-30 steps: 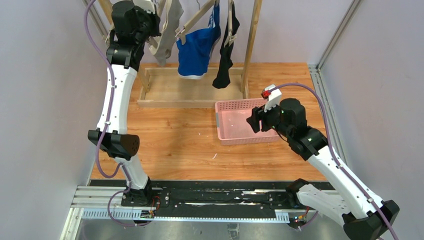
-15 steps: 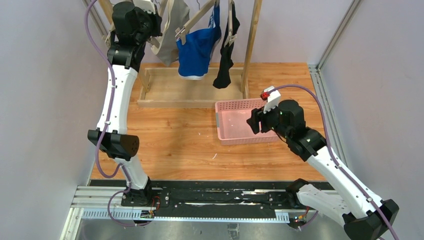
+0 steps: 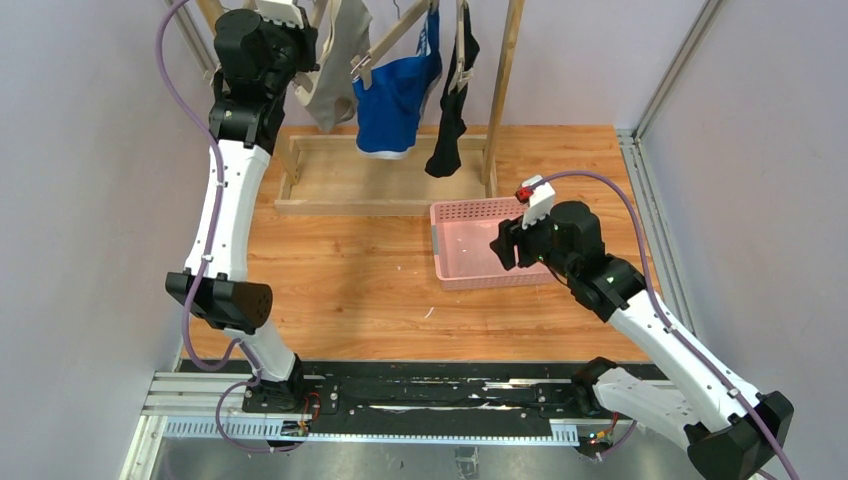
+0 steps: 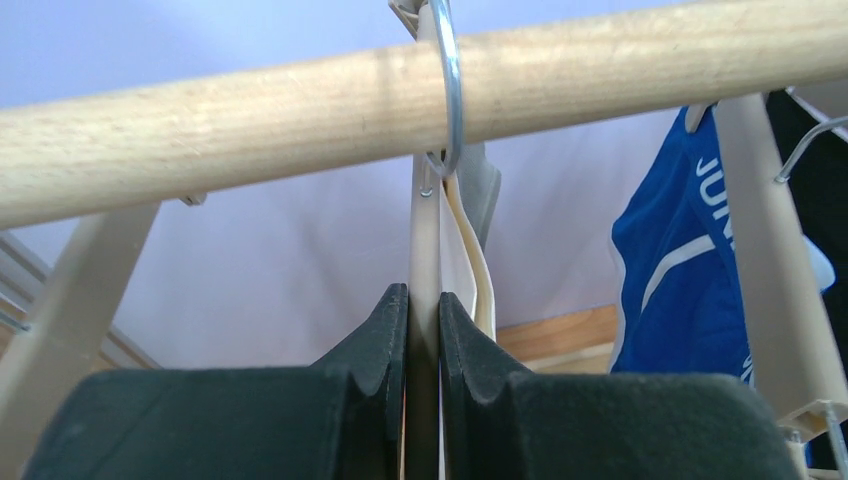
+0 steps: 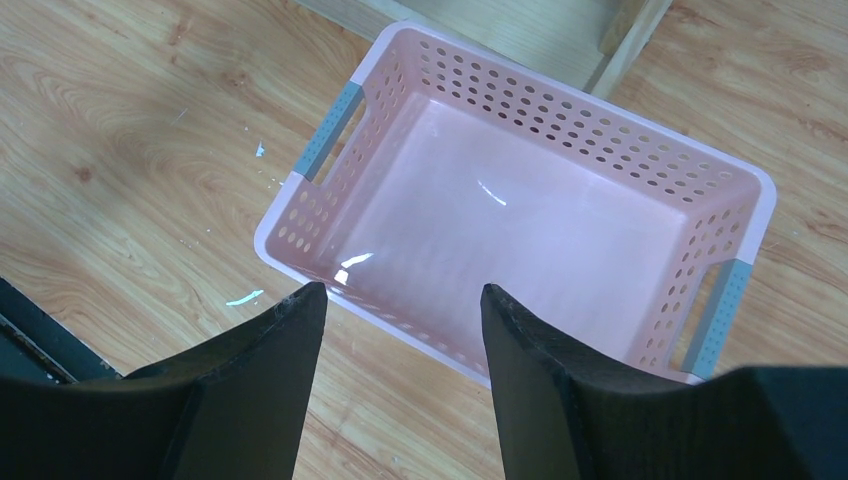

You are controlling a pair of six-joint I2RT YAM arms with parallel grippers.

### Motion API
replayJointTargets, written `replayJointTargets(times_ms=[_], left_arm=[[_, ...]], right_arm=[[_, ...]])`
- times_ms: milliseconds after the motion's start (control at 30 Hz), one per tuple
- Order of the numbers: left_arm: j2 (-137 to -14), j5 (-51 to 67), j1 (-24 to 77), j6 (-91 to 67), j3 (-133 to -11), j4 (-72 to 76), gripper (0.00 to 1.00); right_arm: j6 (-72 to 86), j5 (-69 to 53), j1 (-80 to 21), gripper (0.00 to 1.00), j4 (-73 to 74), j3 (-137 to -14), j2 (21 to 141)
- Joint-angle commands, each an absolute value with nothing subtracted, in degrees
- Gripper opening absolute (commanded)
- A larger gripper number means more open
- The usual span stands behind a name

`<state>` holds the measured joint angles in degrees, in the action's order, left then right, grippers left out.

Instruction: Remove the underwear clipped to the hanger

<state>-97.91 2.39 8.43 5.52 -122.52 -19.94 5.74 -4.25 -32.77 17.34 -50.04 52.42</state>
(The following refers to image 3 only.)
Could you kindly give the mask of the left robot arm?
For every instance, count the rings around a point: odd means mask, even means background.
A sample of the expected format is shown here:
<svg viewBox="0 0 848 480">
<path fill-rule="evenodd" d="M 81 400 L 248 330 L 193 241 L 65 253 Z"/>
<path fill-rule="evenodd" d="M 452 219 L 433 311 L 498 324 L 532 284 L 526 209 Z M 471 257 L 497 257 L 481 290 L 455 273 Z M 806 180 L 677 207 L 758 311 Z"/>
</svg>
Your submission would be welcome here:
<svg viewBox="0 0 848 480">
<path fill-rule="evenodd" d="M 253 371 L 246 409 L 294 412 L 308 397 L 303 365 L 270 319 L 269 285 L 247 279 L 247 246 L 259 187 L 285 118 L 287 88 L 313 71 L 317 30 L 295 1 L 258 1 L 223 13 L 214 24 L 220 63 L 214 101 L 198 125 L 209 150 L 209 178 L 197 236 L 165 288 L 183 307 L 224 332 Z"/>
</svg>

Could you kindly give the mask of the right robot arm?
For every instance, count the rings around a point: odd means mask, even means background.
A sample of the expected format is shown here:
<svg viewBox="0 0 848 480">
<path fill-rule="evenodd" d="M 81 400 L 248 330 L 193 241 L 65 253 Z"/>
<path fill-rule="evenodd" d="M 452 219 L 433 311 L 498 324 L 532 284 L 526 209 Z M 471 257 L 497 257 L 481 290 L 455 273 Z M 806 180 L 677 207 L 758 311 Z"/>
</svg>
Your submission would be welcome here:
<svg viewBox="0 0 848 480">
<path fill-rule="evenodd" d="M 598 357 L 572 378 L 585 413 L 620 413 L 685 451 L 705 479 L 750 479 L 781 452 L 794 415 L 779 391 L 760 392 L 732 373 L 649 289 L 631 263 L 607 253 L 599 218 L 579 201 L 535 221 L 499 223 L 490 244 L 511 270 L 545 266 L 575 300 L 649 355 L 673 389 Z"/>
</svg>

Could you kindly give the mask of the grey underwear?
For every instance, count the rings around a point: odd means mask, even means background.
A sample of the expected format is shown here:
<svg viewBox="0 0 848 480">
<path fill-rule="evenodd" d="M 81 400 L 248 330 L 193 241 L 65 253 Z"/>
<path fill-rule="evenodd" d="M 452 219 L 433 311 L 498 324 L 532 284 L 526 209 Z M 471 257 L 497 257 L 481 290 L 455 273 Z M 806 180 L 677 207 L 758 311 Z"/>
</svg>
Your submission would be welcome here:
<svg viewBox="0 0 848 480">
<path fill-rule="evenodd" d="M 358 100 L 352 60 L 370 49 L 372 16 L 361 0 L 331 1 L 330 30 L 318 60 L 319 69 L 297 77 L 297 100 L 325 133 L 353 118 Z"/>
</svg>

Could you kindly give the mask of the blue underwear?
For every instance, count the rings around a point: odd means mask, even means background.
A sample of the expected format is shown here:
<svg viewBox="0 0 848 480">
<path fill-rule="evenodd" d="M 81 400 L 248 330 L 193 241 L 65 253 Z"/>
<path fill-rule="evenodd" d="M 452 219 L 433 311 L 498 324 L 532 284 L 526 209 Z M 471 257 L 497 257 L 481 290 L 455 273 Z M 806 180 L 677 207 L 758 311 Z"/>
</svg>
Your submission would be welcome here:
<svg viewBox="0 0 848 480">
<path fill-rule="evenodd" d="M 443 72 L 440 14 L 426 15 L 416 53 L 372 71 L 366 87 L 353 83 L 358 101 L 358 151 L 368 157 L 400 160 L 415 145 L 426 102 Z"/>
</svg>

